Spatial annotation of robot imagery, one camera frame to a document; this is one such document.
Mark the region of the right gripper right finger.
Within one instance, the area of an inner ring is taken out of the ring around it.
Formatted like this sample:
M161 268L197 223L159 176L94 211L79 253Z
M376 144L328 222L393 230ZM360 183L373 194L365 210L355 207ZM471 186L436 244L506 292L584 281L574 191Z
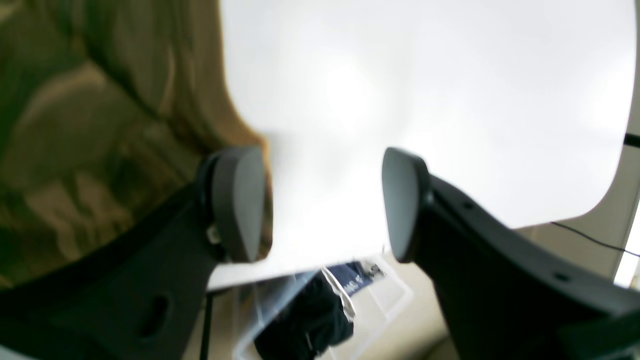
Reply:
M637 360L637 291L504 226L414 153L390 147L382 193L393 256L430 278L462 360Z

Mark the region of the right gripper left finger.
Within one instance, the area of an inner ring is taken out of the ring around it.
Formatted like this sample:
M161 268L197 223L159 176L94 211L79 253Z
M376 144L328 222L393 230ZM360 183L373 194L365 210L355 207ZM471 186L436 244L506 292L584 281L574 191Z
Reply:
M94 253L1 294L1 346L33 360L178 360L218 264L258 259L259 146L213 153L189 183Z

